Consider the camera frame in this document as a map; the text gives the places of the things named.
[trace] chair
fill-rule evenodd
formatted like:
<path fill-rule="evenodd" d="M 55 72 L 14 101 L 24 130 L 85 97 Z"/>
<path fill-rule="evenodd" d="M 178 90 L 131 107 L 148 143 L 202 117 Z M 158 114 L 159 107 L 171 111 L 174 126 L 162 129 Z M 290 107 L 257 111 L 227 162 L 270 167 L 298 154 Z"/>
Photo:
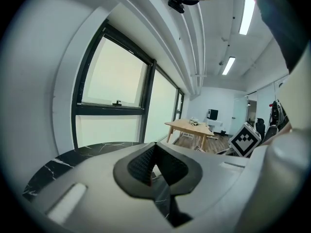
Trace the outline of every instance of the chair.
<path fill-rule="evenodd" d="M 266 126 L 264 125 L 264 120 L 263 120 L 262 118 L 257 118 L 256 131 L 257 131 L 257 132 L 260 134 L 260 136 L 261 136 L 261 141 L 260 141 L 259 145 L 260 145 L 261 143 L 263 143 L 265 128 L 266 128 Z"/>

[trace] window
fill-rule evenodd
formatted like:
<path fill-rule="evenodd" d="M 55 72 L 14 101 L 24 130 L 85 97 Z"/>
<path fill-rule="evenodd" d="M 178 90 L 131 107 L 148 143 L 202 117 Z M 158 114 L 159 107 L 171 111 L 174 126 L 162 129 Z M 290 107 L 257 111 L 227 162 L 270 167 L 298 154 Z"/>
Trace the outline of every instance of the window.
<path fill-rule="evenodd" d="M 158 141 L 180 118 L 183 93 L 139 46 L 105 21 L 88 46 L 72 96 L 75 148 Z"/>
<path fill-rule="evenodd" d="M 82 103 L 140 107 L 147 65 L 109 39 L 102 38 L 90 63 Z"/>
<path fill-rule="evenodd" d="M 184 95 L 181 93 L 181 91 L 178 91 L 178 104 L 177 104 L 177 110 L 176 110 L 176 116 L 175 120 L 179 120 L 181 118 L 181 112 L 183 108 L 183 102 L 184 102 Z"/>
<path fill-rule="evenodd" d="M 104 142 L 138 142 L 140 116 L 76 116 L 78 147 Z"/>
<path fill-rule="evenodd" d="M 155 142 L 165 137 L 174 115 L 177 89 L 159 72 L 155 71 L 145 142 Z"/>

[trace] black rubber cover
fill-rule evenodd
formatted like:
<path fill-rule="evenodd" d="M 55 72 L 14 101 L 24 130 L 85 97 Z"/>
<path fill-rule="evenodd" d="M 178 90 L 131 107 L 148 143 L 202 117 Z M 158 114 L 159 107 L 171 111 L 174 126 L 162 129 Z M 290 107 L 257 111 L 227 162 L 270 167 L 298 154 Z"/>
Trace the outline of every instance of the black rubber cover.
<path fill-rule="evenodd" d="M 151 173 L 157 165 L 170 187 L 171 196 L 190 193 L 200 182 L 199 163 L 161 143 L 150 143 L 120 159 L 113 176 L 119 187 L 134 198 L 153 199 Z"/>

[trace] black window frame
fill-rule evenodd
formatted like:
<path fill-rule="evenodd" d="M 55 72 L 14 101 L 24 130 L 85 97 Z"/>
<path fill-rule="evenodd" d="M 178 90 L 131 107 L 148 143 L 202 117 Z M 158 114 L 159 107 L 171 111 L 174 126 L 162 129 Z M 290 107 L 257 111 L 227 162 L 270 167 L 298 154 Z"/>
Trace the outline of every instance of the black window frame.
<path fill-rule="evenodd" d="M 145 72 L 145 78 L 143 82 L 142 92 L 140 96 L 140 107 L 128 107 L 128 106 L 114 106 L 105 104 L 92 104 L 82 103 L 82 96 L 86 76 L 95 50 L 99 45 L 101 39 L 105 37 L 131 54 L 139 58 L 147 65 Z M 89 116 L 125 116 L 125 115 L 139 115 L 140 120 L 140 131 L 139 131 L 139 142 L 143 143 L 146 133 L 147 119 L 149 113 L 149 105 L 151 100 L 151 93 L 153 88 L 153 82 L 155 77 L 155 71 L 159 71 L 176 89 L 177 96 L 174 107 L 173 119 L 175 119 L 178 107 L 179 96 L 182 96 L 182 103 L 184 99 L 184 93 L 174 83 L 174 81 L 163 71 L 163 69 L 157 65 L 155 59 L 152 59 L 145 51 L 143 51 L 138 45 L 130 40 L 123 33 L 115 29 L 105 20 L 100 26 L 98 31 L 93 36 L 84 57 L 82 58 L 81 65 L 78 70 L 78 74 L 75 81 L 75 86 L 72 95 L 71 104 L 71 126 L 72 126 L 72 138 L 74 148 L 78 149 L 77 133 L 76 133 L 76 116 L 78 115 L 89 115 Z"/>

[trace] fluorescent light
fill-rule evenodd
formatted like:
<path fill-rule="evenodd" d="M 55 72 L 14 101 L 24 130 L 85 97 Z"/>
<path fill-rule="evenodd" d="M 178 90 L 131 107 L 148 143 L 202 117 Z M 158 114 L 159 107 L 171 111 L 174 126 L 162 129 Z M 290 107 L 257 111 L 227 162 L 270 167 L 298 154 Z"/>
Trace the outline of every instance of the fluorescent light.
<path fill-rule="evenodd" d="M 228 63 L 225 66 L 223 75 L 227 75 L 227 73 L 229 72 L 230 68 L 232 67 L 234 61 L 235 61 L 235 57 L 230 57 L 229 58 Z"/>
<path fill-rule="evenodd" d="M 242 23 L 240 27 L 240 34 L 246 35 L 251 24 L 253 12 L 255 8 L 255 0 L 245 0 L 244 13 L 242 18 Z"/>

